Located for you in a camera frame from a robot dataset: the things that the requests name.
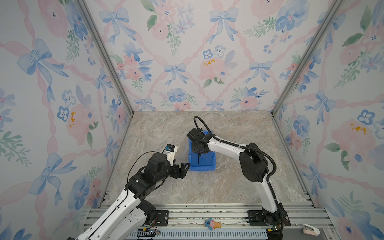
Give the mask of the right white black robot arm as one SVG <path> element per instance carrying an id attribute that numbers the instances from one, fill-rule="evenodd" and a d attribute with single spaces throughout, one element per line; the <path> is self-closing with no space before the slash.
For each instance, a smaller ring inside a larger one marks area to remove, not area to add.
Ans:
<path id="1" fill-rule="evenodd" d="M 254 143 L 240 145 L 221 139 L 212 132 L 205 134 L 196 128 L 192 129 L 187 137 L 192 143 L 192 150 L 199 155 L 215 152 L 238 160 L 243 176 L 255 183 L 262 201 L 265 224 L 271 227 L 284 227 L 283 205 L 279 202 L 270 182 L 270 177 L 276 172 L 277 165 L 268 154 L 261 151 Z"/>

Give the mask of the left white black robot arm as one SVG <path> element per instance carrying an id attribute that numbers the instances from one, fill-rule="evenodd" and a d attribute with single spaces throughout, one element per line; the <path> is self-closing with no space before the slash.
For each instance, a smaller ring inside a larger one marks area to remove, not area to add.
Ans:
<path id="1" fill-rule="evenodd" d="M 156 207 L 145 200 L 169 177 L 186 177 L 190 163 L 175 164 L 173 152 L 153 152 L 147 165 L 133 175 L 114 203 L 77 240 L 124 240 L 155 221 Z"/>

